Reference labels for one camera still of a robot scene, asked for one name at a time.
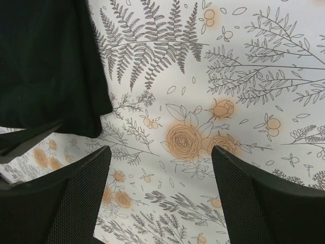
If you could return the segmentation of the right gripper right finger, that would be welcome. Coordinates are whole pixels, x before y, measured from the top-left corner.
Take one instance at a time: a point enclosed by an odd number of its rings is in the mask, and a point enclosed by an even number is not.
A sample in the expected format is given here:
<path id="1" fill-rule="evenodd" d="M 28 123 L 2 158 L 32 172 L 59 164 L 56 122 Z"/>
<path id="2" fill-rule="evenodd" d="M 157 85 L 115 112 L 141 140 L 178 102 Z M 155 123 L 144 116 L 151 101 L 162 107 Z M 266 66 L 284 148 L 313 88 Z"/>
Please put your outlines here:
<path id="1" fill-rule="evenodd" d="M 212 163 L 231 243 L 324 243 L 324 191 L 252 166 L 220 146 Z"/>

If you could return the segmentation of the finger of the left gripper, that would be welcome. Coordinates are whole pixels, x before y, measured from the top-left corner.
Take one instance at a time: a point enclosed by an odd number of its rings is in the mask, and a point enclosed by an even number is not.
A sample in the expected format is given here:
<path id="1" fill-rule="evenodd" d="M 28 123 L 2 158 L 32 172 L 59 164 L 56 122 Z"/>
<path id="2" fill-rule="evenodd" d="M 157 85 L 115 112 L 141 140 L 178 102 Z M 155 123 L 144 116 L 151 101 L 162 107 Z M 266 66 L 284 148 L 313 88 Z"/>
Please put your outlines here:
<path id="1" fill-rule="evenodd" d="M 22 156 L 37 143 L 59 129 L 63 120 L 57 120 L 37 128 L 1 134 L 1 164 L 7 164 Z"/>

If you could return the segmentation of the black t-shirt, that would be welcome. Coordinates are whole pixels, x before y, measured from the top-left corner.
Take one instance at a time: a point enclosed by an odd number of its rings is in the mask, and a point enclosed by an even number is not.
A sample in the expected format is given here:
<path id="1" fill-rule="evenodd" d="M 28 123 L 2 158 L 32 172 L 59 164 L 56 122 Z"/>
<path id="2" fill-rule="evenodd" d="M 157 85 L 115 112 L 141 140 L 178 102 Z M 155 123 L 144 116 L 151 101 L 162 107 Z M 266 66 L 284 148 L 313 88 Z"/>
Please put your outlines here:
<path id="1" fill-rule="evenodd" d="M 97 138 L 111 112 L 87 2 L 1 1 L 1 126 Z"/>

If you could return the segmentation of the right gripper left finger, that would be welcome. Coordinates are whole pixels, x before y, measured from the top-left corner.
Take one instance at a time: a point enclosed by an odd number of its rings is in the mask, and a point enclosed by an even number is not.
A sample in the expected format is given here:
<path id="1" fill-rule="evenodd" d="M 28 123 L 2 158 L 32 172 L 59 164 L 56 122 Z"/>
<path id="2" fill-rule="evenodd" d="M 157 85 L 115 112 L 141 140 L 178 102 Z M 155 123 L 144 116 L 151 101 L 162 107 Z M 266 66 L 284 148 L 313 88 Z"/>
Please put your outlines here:
<path id="1" fill-rule="evenodd" d="M 109 174 L 103 146 L 77 162 L 1 190 L 1 243 L 101 243 L 94 237 Z"/>

